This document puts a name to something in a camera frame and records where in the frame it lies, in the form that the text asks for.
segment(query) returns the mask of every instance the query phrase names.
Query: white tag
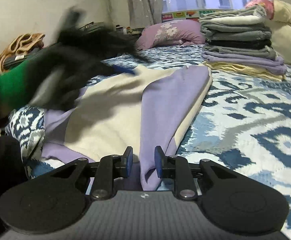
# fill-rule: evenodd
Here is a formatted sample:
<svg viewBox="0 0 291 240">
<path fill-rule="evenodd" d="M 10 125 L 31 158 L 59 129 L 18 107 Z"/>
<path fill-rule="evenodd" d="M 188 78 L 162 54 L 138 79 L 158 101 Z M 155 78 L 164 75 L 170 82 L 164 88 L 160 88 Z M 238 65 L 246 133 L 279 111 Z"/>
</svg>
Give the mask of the white tag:
<svg viewBox="0 0 291 240">
<path fill-rule="evenodd" d="M 22 59 L 22 58 L 24 58 L 24 55 L 23 55 L 23 54 L 22 54 L 22 55 L 15 56 L 14 61 L 16 61 L 16 60 L 18 60 L 18 59 Z"/>
</svg>

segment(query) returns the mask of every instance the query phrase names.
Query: bed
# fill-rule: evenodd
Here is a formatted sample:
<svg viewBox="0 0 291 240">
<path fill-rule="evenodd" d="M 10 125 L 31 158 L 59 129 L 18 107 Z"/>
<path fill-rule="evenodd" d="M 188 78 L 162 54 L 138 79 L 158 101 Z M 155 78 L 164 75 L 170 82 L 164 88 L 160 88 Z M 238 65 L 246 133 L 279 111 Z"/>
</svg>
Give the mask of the bed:
<svg viewBox="0 0 291 240">
<path fill-rule="evenodd" d="M 202 63 L 201 51 L 202 45 L 173 46 L 142 54 L 152 61 L 149 68 L 181 68 Z M 128 55 L 105 62 L 129 68 L 137 65 Z M 177 154 L 190 163 L 211 159 L 280 191 L 290 206 L 282 232 L 291 239 L 291 67 L 281 83 L 221 71 L 212 71 L 212 76 L 212 86 Z M 87 85 L 102 79 L 93 78 Z M 20 141 L 23 156 L 34 150 L 28 162 L 31 177 L 62 165 L 41 158 L 43 116 L 43 109 L 23 107 L 10 115 L 5 128 Z M 172 182 L 163 180 L 158 190 L 171 188 Z"/>
</svg>

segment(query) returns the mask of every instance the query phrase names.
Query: gray curtain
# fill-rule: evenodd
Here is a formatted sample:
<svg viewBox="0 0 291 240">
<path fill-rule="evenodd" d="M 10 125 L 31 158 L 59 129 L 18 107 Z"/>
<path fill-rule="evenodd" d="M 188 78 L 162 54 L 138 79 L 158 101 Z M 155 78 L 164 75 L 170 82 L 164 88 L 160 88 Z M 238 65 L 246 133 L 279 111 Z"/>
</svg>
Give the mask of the gray curtain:
<svg viewBox="0 0 291 240">
<path fill-rule="evenodd" d="M 127 0 L 132 28 L 161 23 L 163 0 Z"/>
</svg>

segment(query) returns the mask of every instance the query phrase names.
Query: black circular cover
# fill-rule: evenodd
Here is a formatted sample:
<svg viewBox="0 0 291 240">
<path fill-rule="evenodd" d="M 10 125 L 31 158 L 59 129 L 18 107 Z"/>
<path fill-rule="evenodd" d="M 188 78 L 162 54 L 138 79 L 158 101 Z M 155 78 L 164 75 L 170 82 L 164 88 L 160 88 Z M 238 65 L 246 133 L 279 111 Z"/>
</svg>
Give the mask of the black circular cover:
<svg viewBox="0 0 291 240">
<path fill-rule="evenodd" d="M 262 235 L 280 231 L 289 206 L 278 191 L 249 179 L 223 179 L 202 196 L 206 217 L 226 231 Z"/>
<path fill-rule="evenodd" d="M 84 212 L 84 194 L 64 179 L 32 180 L 0 198 L 0 217 L 13 230 L 45 234 L 76 222 Z"/>
</svg>

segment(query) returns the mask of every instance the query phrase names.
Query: screw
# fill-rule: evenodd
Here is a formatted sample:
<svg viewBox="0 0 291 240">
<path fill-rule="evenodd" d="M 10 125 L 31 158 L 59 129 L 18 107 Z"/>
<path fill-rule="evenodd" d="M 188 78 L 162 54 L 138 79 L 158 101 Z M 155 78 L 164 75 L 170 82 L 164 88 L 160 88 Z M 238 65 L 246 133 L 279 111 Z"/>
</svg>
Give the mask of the screw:
<svg viewBox="0 0 291 240">
<path fill-rule="evenodd" d="M 193 190 L 190 190 L 190 189 L 184 189 L 184 190 L 180 191 L 180 195 L 184 198 L 189 198 L 189 197 L 194 197 L 195 192 Z"/>
<path fill-rule="evenodd" d="M 108 192 L 105 189 L 96 189 L 93 193 L 92 196 L 96 198 L 104 198 L 105 196 L 108 195 Z"/>
</svg>

